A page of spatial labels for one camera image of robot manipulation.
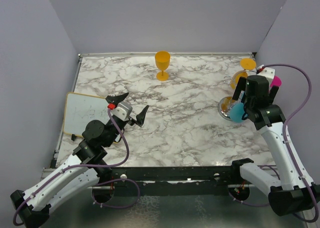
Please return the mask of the pink wine glass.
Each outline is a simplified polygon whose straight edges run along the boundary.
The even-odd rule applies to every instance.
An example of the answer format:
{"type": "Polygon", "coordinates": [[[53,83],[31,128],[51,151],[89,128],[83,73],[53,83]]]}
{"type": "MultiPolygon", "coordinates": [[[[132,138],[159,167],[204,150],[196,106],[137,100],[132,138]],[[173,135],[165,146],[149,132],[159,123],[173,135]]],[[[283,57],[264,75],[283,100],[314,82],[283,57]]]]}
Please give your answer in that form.
{"type": "Polygon", "coordinates": [[[282,81],[278,76],[274,76],[272,82],[270,83],[270,88],[277,86],[280,87],[282,85],[282,81]]]}

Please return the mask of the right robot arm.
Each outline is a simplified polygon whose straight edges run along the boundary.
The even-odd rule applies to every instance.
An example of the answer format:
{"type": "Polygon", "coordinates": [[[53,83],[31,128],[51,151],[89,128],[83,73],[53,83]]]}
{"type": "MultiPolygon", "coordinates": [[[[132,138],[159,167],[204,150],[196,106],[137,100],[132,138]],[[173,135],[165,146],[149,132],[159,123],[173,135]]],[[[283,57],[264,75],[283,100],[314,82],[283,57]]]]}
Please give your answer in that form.
{"type": "Polygon", "coordinates": [[[271,152],[279,179],[260,169],[250,159],[235,160],[229,177],[240,184],[244,180],[255,185],[267,198],[278,216],[310,210],[320,201],[320,186],[314,182],[298,157],[285,125],[281,108],[273,104],[278,91],[270,87],[266,77],[241,77],[233,100],[241,99],[245,119],[254,123],[271,152]]]}

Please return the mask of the blue wine glass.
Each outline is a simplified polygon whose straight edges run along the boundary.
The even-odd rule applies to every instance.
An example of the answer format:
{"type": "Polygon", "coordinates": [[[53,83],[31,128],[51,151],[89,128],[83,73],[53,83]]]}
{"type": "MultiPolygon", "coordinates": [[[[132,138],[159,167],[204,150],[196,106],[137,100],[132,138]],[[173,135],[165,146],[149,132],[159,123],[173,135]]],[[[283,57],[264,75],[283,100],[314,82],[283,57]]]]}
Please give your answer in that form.
{"type": "Polygon", "coordinates": [[[244,104],[242,102],[235,104],[230,112],[230,119],[235,123],[242,123],[248,118],[248,114],[244,110],[244,104]]]}

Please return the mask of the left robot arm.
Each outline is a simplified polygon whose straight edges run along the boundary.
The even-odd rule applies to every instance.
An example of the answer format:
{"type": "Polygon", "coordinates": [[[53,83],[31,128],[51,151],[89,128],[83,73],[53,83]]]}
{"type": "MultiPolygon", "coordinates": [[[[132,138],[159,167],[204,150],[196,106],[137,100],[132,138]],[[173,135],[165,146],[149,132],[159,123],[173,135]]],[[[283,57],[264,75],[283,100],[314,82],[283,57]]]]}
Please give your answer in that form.
{"type": "Polygon", "coordinates": [[[126,125],[142,127],[149,106],[146,105],[132,118],[133,108],[124,101],[127,96],[128,93],[107,96],[108,122],[91,120],[82,133],[82,141],[61,166],[31,188],[16,190],[10,195],[15,208],[12,221],[14,226],[39,228],[56,208],[78,192],[89,187],[128,181],[127,177],[115,178],[112,174],[112,169],[124,164],[130,154],[123,129],[126,125]],[[106,164],[103,160],[107,155],[105,149],[117,137],[121,137],[124,142],[126,156],[118,163],[106,164]]]}

